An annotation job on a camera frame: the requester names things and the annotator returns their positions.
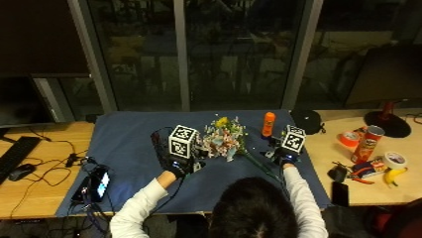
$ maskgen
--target black chair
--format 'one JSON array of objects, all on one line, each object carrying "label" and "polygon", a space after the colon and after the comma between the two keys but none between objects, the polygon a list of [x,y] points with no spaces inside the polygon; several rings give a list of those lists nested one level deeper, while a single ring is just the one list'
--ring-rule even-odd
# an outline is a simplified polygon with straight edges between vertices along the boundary
[{"label": "black chair", "polygon": [[366,216],[367,229],[382,238],[422,236],[422,198],[403,206],[372,207]]}]

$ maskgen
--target black and white marker cube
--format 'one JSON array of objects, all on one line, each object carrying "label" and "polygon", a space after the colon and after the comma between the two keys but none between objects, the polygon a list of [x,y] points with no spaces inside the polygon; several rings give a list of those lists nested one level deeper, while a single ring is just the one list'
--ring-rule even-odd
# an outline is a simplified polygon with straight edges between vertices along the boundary
[{"label": "black and white marker cube", "polygon": [[170,155],[187,160],[195,149],[198,131],[178,125],[169,137]]},{"label": "black and white marker cube", "polygon": [[287,125],[285,128],[285,137],[281,144],[283,150],[291,151],[295,154],[300,154],[302,147],[304,145],[306,133],[304,130]]}]

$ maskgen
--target wooden table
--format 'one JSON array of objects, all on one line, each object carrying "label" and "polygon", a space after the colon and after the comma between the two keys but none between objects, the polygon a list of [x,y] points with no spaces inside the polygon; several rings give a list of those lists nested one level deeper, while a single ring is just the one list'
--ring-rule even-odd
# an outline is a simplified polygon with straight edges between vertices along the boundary
[{"label": "wooden table", "polygon": [[[354,148],[346,147],[338,140],[338,135],[344,131],[351,131],[363,126],[362,113],[350,112],[344,118],[344,111],[322,112],[326,134],[315,134],[306,138],[306,149],[314,164],[314,168],[324,187],[328,197],[331,197],[331,182],[327,171],[334,167],[332,162],[340,162],[351,166],[350,160]],[[344,184],[350,188],[350,205],[391,205],[404,204],[422,197],[422,125],[406,120],[411,127],[408,137],[387,138],[382,137],[374,152],[370,156],[382,156],[384,152],[392,151],[404,156],[408,160],[408,171],[396,177],[398,186],[388,187],[382,180],[382,175],[366,178],[374,184],[364,184],[346,179]]]},{"label": "wooden table", "polygon": [[[363,126],[360,115],[363,111],[323,111],[319,112],[326,123],[326,134],[307,136],[306,148],[315,167],[315,171],[327,194],[331,193],[331,179],[327,171],[334,166],[332,162],[340,162],[351,166],[350,156],[352,149],[347,148],[338,141],[336,137],[343,131],[354,130]],[[396,177],[398,187],[388,187],[382,181],[382,176],[367,178],[374,184],[367,185],[347,179],[344,183],[350,187],[351,205],[380,205],[403,204],[422,197],[422,125],[407,120],[412,133],[407,138],[392,139],[383,137],[371,154],[371,158],[382,155],[386,151],[394,151],[406,156],[408,160],[408,172]],[[93,124],[85,122],[73,122],[68,124],[49,126],[46,128],[33,128],[34,131],[49,137],[53,141],[70,141],[74,151],[83,152],[89,146],[89,140],[93,131]],[[13,129],[5,135],[17,140],[20,136],[36,136],[28,129]],[[10,147],[10,144],[0,141],[0,155]],[[64,160],[72,152],[69,143],[42,141],[32,154],[30,158],[50,160]],[[40,161],[26,159],[24,164],[37,164]],[[50,162],[37,167],[34,174],[41,176],[57,162]],[[44,181],[36,182],[30,187],[30,181],[21,179],[18,181],[5,180],[0,185],[0,219],[24,219],[24,218],[48,218],[56,217],[57,208],[72,186],[78,173],[78,166],[70,168],[70,175],[57,186],[49,186]],[[45,179],[50,183],[58,182],[68,174],[65,170],[50,171]],[[26,179],[37,179],[34,175],[28,175]]]},{"label": "wooden table", "polygon": [[[49,137],[53,141],[69,141],[73,144],[74,151],[77,153],[82,152],[78,154],[78,156],[85,155],[83,151],[89,146],[93,124],[86,122],[74,122],[48,127],[33,127],[32,129],[38,134]],[[12,129],[5,135],[5,137],[13,140],[17,140],[20,136],[36,135],[26,128]],[[10,143],[0,141],[0,155],[4,154],[10,145]],[[29,158],[38,158],[44,162],[50,160],[64,160],[65,163],[70,153],[72,147],[69,143],[41,141],[22,164],[40,163],[40,160]],[[5,180],[2,182],[0,185],[0,219],[54,217],[56,210],[64,200],[78,173],[79,166],[70,167],[69,171],[54,170],[46,173],[45,180],[50,184],[54,184],[61,181],[70,172],[69,177],[57,186],[49,186],[42,180],[30,185],[33,182],[26,180],[37,179],[36,175],[41,176],[54,165],[57,165],[57,168],[65,167],[65,164],[60,164],[60,162],[54,161],[37,166],[37,170],[33,172],[33,175],[28,175],[25,179],[18,181]],[[12,210],[18,205],[21,200],[22,202],[12,214]]]}]

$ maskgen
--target black glove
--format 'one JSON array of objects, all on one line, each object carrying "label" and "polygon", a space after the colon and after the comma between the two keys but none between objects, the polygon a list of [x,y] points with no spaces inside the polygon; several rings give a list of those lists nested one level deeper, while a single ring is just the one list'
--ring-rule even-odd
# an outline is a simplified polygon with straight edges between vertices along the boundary
[{"label": "black glove", "polygon": [[186,174],[193,172],[193,165],[190,160],[187,160],[186,163],[181,163],[170,159],[169,162],[170,163],[165,167],[165,170],[173,173],[175,179],[182,178]]},{"label": "black glove", "polygon": [[283,166],[286,164],[292,164],[296,163],[296,157],[287,155],[283,151],[282,148],[277,148],[277,150],[274,151],[274,156],[273,156],[274,160],[273,163],[277,166]]}]

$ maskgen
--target white long sleeve shirt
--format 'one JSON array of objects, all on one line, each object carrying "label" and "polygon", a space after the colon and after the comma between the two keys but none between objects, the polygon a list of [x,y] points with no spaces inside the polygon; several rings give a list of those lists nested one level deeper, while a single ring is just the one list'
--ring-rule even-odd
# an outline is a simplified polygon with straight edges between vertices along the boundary
[{"label": "white long sleeve shirt", "polygon": [[[328,237],[326,223],[315,198],[295,167],[283,170],[290,201],[299,225],[299,238]],[[110,220],[113,238],[149,237],[142,231],[142,222],[155,207],[157,201],[169,193],[159,186],[155,179],[126,200],[121,210]]]}]

